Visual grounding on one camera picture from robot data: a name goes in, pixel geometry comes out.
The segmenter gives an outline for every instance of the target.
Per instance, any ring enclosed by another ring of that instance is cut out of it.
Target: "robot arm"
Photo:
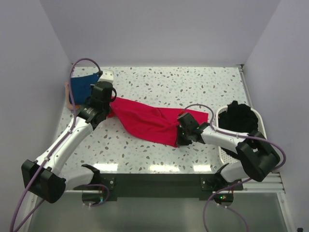
[[[76,186],[89,184],[95,174],[91,166],[83,165],[85,168],[76,170],[65,178],[59,177],[63,166],[71,156],[80,142],[87,137],[100,122],[106,119],[111,112],[110,102],[116,98],[116,91],[112,83],[99,81],[92,86],[91,96],[86,100],[78,112],[74,128],[71,125],[74,119],[63,131],[63,134],[69,132],[70,135],[60,144],[51,157],[47,158],[49,151],[55,147],[61,137],[59,137],[47,151],[40,155],[34,162],[27,160],[22,165],[22,175],[25,187],[30,182],[34,173],[46,160],[41,172],[33,182],[29,191],[47,200],[50,203],[56,202],[64,191],[73,189]]]
[[[246,177],[261,182],[280,162],[279,155],[270,144],[238,137],[242,135],[264,138],[258,131],[250,134],[238,133],[237,137],[225,135],[219,133],[217,128],[211,128],[209,123],[199,125],[189,113],[179,116],[178,121],[182,134],[188,141],[217,145],[238,154],[238,162],[226,164],[216,173],[218,177],[216,181],[220,182],[221,187],[226,187],[229,183]],[[223,129],[220,131],[235,133]]]

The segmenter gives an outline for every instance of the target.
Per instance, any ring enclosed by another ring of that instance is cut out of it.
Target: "white basket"
[[[262,120],[262,117],[261,115],[254,109],[251,108],[251,110],[255,113],[255,115],[257,116],[257,119],[258,119],[258,128],[257,130],[259,132],[261,132],[264,137],[266,138],[266,133],[265,133],[265,128],[264,128],[264,124],[263,124],[263,120]],[[217,110],[217,113],[216,113],[216,122],[217,122],[217,126],[219,127],[219,114],[224,112],[224,111],[227,111],[227,105],[219,108]],[[227,164],[227,163],[235,163],[238,161],[238,159],[235,159],[231,156],[229,156],[225,151],[222,150],[221,147],[219,147],[219,157],[220,157],[220,160],[221,162],[224,164]]]

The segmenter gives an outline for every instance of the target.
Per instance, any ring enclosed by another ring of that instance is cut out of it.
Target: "red fabric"
[[[136,101],[116,98],[111,102],[112,112],[127,132],[150,142],[176,146],[178,114],[182,109],[155,108]],[[208,114],[186,110],[201,124],[208,121]]]

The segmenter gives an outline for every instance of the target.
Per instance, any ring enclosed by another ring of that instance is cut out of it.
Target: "speckled table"
[[[238,68],[102,67],[114,72],[117,95],[155,107],[183,108],[192,103],[214,112],[233,100],[247,98]],[[74,77],[97,72],[78,67]],[[203,108],[192,108],[207,112]],[[64,106],[57,136],[72,118]],[[108,118],[84,139],[68,159],[63,173],[90,164],[106,173],[214,173],[222,166],[218,147],[192,144],[180,148],[131,136],[116,118]]]

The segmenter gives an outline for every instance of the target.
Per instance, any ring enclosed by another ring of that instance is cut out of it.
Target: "wall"
[[[245,64],[254,107],[267,135],[282,145],[281,174],[297,227],[309,229],[309,1],[281,0]]]
[[[235,65],[280,0],[40,0],[71,62]]]
[[[70,63],[38,0],[2,0],[0,31],[0,230],[7,232],[24,189],[20,167],[55,134]]]

